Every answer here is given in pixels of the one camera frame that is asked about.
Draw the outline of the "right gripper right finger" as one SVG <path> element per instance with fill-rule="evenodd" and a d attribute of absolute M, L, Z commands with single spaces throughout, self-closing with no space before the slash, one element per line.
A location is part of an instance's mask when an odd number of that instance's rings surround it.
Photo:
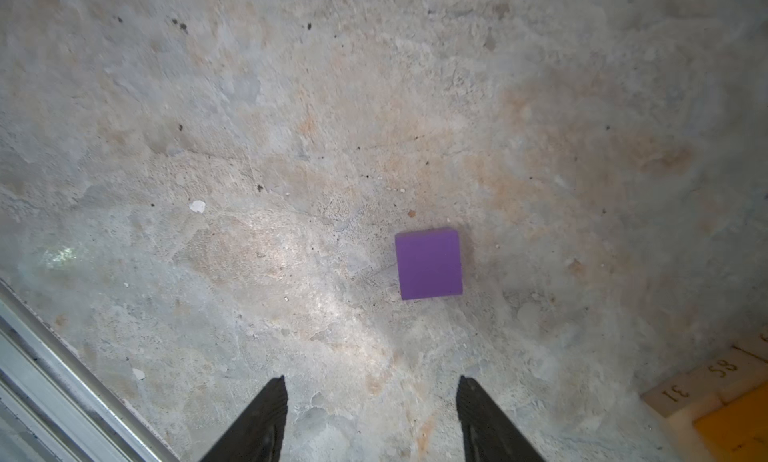
<path fill-rule="evenodd" d="M 544 462 L 544 458 L 474 378 L 460 377 L 456 409 L 466 462 Z"/>

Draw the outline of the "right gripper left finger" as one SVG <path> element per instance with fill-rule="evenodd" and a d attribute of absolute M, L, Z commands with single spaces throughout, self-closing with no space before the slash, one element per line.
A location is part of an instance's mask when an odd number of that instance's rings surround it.
<path fill-rule="evenodd" d="M 278 462 L 288 415 L 283 376 L 267 382 L 202 462 Z"/>

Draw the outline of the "purple wood cube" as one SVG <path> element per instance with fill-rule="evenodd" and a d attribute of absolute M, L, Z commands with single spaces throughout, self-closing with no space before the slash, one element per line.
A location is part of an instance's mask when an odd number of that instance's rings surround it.
<path fill-rule="evenodd" d="M 402 300 L 463 293 L 460 237 L 456 229 L 398 233 L 395 252 Z"/>

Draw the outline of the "natural wood block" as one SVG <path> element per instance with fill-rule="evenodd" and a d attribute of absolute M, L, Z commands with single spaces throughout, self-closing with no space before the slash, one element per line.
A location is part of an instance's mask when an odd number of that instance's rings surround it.
<path fill-rule="evenodd" d="M 750 335 L 733 344 L 735 349 L 743 351 L 761 361 L 768 362 L 768 329 L 763 327 L 759 332 Z"/>
<path fill-rule="evenodd" d="M 738 348 L 705 362 L 690 373 L 704 395 L 728 404 L 767 382 L 767 363 Z"/>
<path fill-rule="evenodd" d="M 642 394 L 641 400 L 663 419 L 682 414 L 695 420 L 722 406 L 713 386 L 692 375 L 670 379 Z"/>

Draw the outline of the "orange wood block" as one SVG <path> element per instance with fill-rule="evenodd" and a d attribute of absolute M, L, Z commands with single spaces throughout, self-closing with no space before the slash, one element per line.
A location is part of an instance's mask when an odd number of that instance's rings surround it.
<path fill-rule="evenodd" d="M 767 384 L 694 423 L 715 461 L 767 462 Z"/>

